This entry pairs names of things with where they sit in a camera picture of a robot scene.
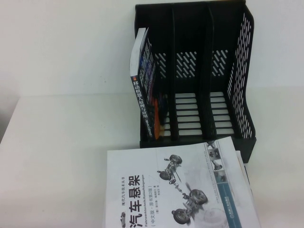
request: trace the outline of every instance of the wheel illustration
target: wheel illustration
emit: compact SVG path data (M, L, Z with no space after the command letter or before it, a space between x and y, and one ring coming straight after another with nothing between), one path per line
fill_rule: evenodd
M190 217L187 215L186 210L184 209L177 209L173 212L174 220L179 224L186 224L190 221Z
M169 181L169 184L174 184L176 182L176 179L172 179L171 181Z
M160 173L160 178L162 178L165 181L168 181L170 179L170 176L166 172L161 172Z
M169 160L175 162L176 164L182 163L181 157L174 154L170 156Z
M197 190L197 189L193 189L190 194L189 194L190 197L193 197L194 201L197 203L197 204L204 204L208 201L208 198L207 196L205 195L205 193L201 190Z

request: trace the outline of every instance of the white book cover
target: white book cover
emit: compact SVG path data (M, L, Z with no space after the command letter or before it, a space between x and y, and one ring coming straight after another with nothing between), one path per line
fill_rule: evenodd
M258 228L231 138L109 151L106 228Z

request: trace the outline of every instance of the car suspension illustration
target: car suspension illustration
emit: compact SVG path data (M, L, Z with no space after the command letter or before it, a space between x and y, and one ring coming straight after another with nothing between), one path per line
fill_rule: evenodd
M222 165L216 163L215 161L211 161L214 164L214 171L216 170L220 170L221 168L223 168Z
M177 167L182 163L181 157L173 154L169 159L165 158L164 160L170 162L165 171L157 171L160 174L160 178L165 181L170 181L170 184L174 184L176 181L174 173L176 173L179 180L181 180L176 172Z
M215 149L214 142L215 140L207 142L207 146L211 146L212 149Z
M175 188L182 192L181 189L178 188L177 184L174 184ZM189 184L186 183L187 188L190 193L187 195L183 193L183 199L187 200L186 203L183 203L185 209L176 209L172 211L172 215L174 220L179 224L186 224L190 222L191 217L194 218L194 214L202 209L202 205L208 201L205 193L198 189L191 189Z

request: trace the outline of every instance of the book cover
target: book cover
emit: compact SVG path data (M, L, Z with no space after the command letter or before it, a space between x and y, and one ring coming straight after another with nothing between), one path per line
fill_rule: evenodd
M149 28L139 28L130 58L130 75L141 115L150 139L162 135L167 97L154 85L159 75L149 40Z
M258 228L231 138L109 151L106 227Z

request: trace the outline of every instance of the slotted side panel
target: slotted side panel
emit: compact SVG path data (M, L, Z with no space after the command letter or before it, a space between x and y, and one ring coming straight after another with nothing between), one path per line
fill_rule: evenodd
M253 37L253 18L246 8L237 39L235 61L228 81L227 94L244 139L254 138L255 130L246 104L246 84L249 70L251 43Z

